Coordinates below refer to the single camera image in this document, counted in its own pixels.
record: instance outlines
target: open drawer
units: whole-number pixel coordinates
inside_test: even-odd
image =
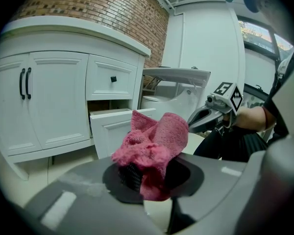
[[[138,112],[152,118],[156,109],[142,109]],[[98,114],[90,116],[90,123],[94,136],[94,142],[99,159],[109,157],[122,144],[126,134],[130,132],[132,111],[123,109],[123,111]]]

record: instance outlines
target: floor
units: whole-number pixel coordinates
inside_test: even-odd
[[[204,138],[198,135],[190,133],[188,144],[183,152],[193,154],[203,139]],[[29,179],[28,181],[23,181],[16,176],[0,153],[0,187],[6,198],[19,206],[24,207],[36,193],[65,172],[77,165],[96,159],[98,159],[98,157],[95,148],[92,146],[55,156],[53,164],[52,158],[24,162],[23,166],[25,166],[29,173]],[[164,202],[144,202],[147,214],[164,232],[169,223],[171,205],[170,200]]]

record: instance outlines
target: white sink countertop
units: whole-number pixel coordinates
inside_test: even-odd
[[[91,21],[62,16],[38,16],[12,21],[2,30],[1,38],[37,31],[65,31],[90,35],[124,46],[146,57],[151,54],[149,48],[116,30]]]

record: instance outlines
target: pink towel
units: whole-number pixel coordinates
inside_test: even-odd
[[[140,194],[145,200],[163,201],[170,190],[164,187],[169,161],[185,148],[188,124],[180,116],[165,113],[159,121],[133,111],[131,132],[121,147],[112,154],[120,166],[134,163],[143,173]]]

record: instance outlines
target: white cabinet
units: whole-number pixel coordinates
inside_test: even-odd
[[[85,103],[87,54],[63,51],[29,55],[29,110],[43,149],[89,139]]]
[[[138,112],[152,118],[156,109],[143,109]],[[95,147],[99,159],[109,157],[122,144],[126,134],[131,131],[132,111],[90,116]]]
[[[52,31],[45,29],[46,22]],[[0,152],[11,168],[26,179],[17,163],[95,142],[96,147],[104,147],[99,157],[113,153],[130,130],[131,110],[137,109],[150,50],[117,31],[68,17],[20,19],[6,25],[3,33]],[[124,105],[130,110],[117,116],[98,115],[90,138],[87,101],[119,99],[110,108]]]
[[[89,55],[86,100],[132,99],[136,71],[136,66]]]
[[[41,150],[25,94],[28,54],[0,59],[0,149],[5,155]]]

